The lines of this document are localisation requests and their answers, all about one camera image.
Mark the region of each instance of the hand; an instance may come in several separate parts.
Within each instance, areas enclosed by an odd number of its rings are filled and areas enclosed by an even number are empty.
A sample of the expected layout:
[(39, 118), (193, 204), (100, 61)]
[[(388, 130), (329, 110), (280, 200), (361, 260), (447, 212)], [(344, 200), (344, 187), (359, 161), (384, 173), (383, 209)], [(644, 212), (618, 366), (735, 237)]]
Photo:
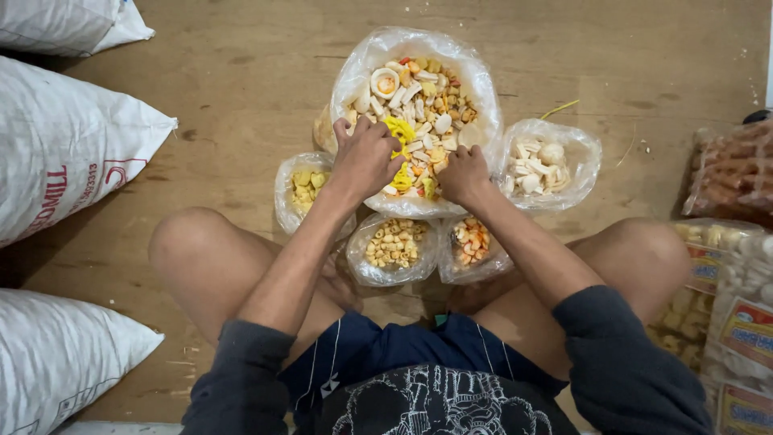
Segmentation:
[(448, 167), (438, 174), (443, 198), (469, 209), (481, 194), (494, 185), (489, 180), (489, 169), (480, 146), (470, 151), (460, 145), (448, 155)]
[(329, 185), (335, 186), (332, 191), (346, 194), (346, 200), (356, 207), (392, 182), (405, 157), (392, 159), (392, 151), (399, 152), (401, 145), (383, 122), (373, 124), (360, 116), (350, 136), (346, 129), (351, 126), (344, 118), (333, 124), (339, 150)]

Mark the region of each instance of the navy shorts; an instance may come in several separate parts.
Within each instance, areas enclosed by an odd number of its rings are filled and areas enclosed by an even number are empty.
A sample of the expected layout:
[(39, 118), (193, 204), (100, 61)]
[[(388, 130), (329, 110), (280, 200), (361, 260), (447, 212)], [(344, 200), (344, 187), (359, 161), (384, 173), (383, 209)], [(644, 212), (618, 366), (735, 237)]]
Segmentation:
[(381, 329), (371, 319), (349, 311), (278, 378), (290, 392), (290, 411), (300, 425), (340, 386), (426, 363), (529, 382), (551, 397), (569, 385), (457, 313), (449, 314), (445, 323), (430, 331), (415, 324), (388, 324)]

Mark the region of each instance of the wooden floor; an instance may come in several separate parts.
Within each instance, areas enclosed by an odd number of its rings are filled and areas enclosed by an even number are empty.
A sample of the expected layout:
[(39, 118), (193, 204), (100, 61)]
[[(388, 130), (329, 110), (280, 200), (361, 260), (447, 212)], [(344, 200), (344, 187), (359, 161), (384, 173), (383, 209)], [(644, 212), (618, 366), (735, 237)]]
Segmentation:
[[(765, 98), (769, 0), (136, 2), (154, 39), (48, 64), (178, 117), (176, 135), (119, 192), (0, 252), (6, 285), (97, 303), (166, 334), (87, 420), (179, 421), (213, 350), (148, 266), (154, 225), (199, 205), (286, 240), (273, 215), (278, 164), (312, 149), (336, 74), (377, 26), (478, 49), (508, 125), (581, 100), (550, 120), (601, 138), (598, 182), (579, 206), (538, 217), (566, 241), (625, 217), (675, 216), (693, 131), (728, 128)], [(379, 324), (431, 318), (447, 291), (437, 281), (369, 292), (366, 313)]]

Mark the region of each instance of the sweatshirt sleeve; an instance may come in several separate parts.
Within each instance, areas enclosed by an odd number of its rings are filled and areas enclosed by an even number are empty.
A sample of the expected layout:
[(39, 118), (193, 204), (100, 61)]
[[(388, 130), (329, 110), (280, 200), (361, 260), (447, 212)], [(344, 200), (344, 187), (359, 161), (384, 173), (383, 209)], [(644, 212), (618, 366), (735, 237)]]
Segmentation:
[(553, 309), (566, 331), (577, 410), (613, 433), (711, 433), (698, 378), (655, 346), (620, 294), (593, 286)]
[(294, 341), (244, 320), (226, 322), (212, 369), (191, 391), (181, 435), (287, 434), (288, 391), (277, 373)]

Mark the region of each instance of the leg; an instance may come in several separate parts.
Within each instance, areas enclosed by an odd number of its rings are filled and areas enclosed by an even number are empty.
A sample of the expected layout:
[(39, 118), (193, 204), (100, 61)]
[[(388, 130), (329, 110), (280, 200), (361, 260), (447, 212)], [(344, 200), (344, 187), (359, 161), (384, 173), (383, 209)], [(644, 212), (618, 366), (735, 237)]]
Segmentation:
[[(619, 221), (569, 246), (620, 292), (644, 323), (657, 315), (690, 274), (684, 242), (667, 224), (648, 219)], [(514, 282), (514, 276), (508, 274), (492, 284), (499, 293), (489, 293), (493, 302), (472, 319), (548, 374), (569, 379), (564, 331), (529, 286), (522, 280)], [(505, 286), (510, 290), (502, 294)]]
[[(211, 345), (223, 323), (274, 261), (281, 246), (231, 224), (222, 214), (192, 207), (165, 218), (156, 227), (148, 257), (175, 301)], [(359, 300), (325, 267), (285, 367)]]

